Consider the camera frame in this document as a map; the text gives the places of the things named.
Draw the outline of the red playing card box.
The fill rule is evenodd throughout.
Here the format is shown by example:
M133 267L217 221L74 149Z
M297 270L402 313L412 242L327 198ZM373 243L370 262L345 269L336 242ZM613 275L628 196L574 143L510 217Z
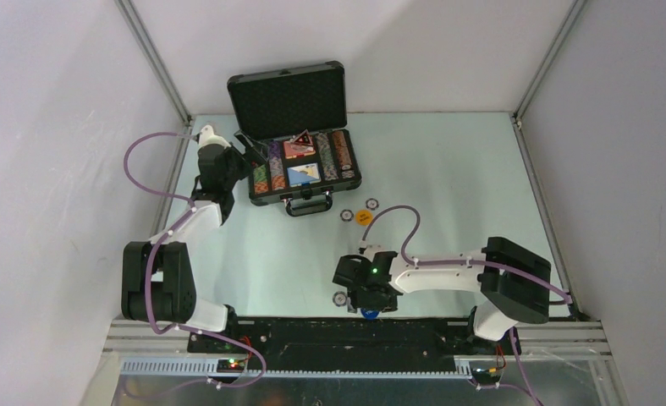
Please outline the red playing card box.
M313 144L297 144L286 140L283 142L283 152L286 159L292 160L312 156L316 153L316 149Z

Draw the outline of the triangular dealer button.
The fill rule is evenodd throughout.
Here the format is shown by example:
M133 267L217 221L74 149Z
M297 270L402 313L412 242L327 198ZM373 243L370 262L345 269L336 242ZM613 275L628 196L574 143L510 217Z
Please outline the triangular dealer button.
M310 132L307 129L293 136L289 141L289 143L292 145L297 145L299 147L305 147L305 148L313 147L313 140Z

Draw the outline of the black poker set case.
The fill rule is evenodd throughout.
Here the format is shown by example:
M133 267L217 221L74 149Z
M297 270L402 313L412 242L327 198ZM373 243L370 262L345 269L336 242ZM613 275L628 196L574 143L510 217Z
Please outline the black poker set case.
M339 61L237 74L228 79L228 95L239 131L268 147L268 162L251 174L250 202L283 204L290 217L329 211L333 195L362 183L347 129L345 69ZM316 153L288 160L283 142L303 130L311 134ZM317 163L321 181L290 188L287 168Z

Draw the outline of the orange round button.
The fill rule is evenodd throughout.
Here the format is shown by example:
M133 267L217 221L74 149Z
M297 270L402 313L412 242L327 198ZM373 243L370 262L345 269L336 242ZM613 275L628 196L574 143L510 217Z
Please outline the orange round button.
M354 217L355 222L363 227L368 226L372 222L373 218L373 213L368 209L357 211Z

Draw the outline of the blue round button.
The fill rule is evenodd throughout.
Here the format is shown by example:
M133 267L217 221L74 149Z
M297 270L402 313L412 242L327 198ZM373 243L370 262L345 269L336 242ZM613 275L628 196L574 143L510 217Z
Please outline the blue round button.
M379 312L377 310L361 310L361 315L366 320L375 320L378 318Z

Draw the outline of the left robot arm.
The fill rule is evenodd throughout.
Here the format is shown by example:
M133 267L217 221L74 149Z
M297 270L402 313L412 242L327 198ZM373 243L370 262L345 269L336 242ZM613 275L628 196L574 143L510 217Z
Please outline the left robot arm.
M238 150L206 125L191 136L197 144L199 173L189 196L181 199L183 214L160 233L124 247L121 312L125 319L144 321L162 334L158 322L172 328L188 327L198 334L209 331L208 340L221 352L231 352L241 341L240 328L231 323L234 309L215 304L196 292L200 273L193 256L204 237L219 229L234 207L234 186L267 161L267 149L238 132Z

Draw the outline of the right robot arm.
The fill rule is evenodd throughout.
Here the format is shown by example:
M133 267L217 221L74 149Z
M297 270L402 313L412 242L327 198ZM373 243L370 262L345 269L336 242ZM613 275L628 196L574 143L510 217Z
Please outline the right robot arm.
M551 264L509 239L491 237L485 247L452 259L421 259L368 245L339 258L333 303L371 319L398 309L398 298L421 291L481 294L465 340L486 354L519 323L549 320Z

